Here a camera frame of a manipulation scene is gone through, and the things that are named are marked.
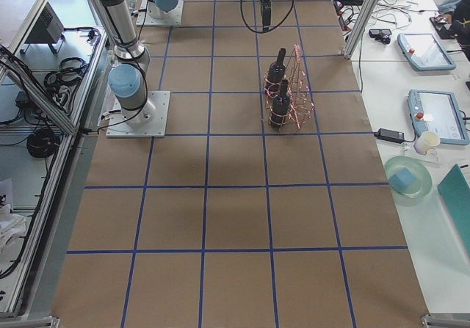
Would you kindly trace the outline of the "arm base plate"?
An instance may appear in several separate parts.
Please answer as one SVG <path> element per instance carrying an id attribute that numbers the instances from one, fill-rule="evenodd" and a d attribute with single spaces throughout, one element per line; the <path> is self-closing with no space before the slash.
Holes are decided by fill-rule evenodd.
<path id="1" fill-rule="evenodd" d="M 150 91 L 143 110 L 131 120 L 134 114 L 120 110 L 120 103 L 114 98 L 112 109 L 118 110 L 109 118 L 106 136 L 111 138 L 144 138 L 165 136 L 167 115 L 170 105 L 170 91 Z"/>
<path id="2" fill-rule="evenodd" d="M 176 8 L 169 12 L 160 10 L 154 3 L 147 5 L 147 0 L 142 0 L 137 16 L 136 25 L 144 27 L 169 27 L 180 26 L 184 0 L 178 0 Z"/>

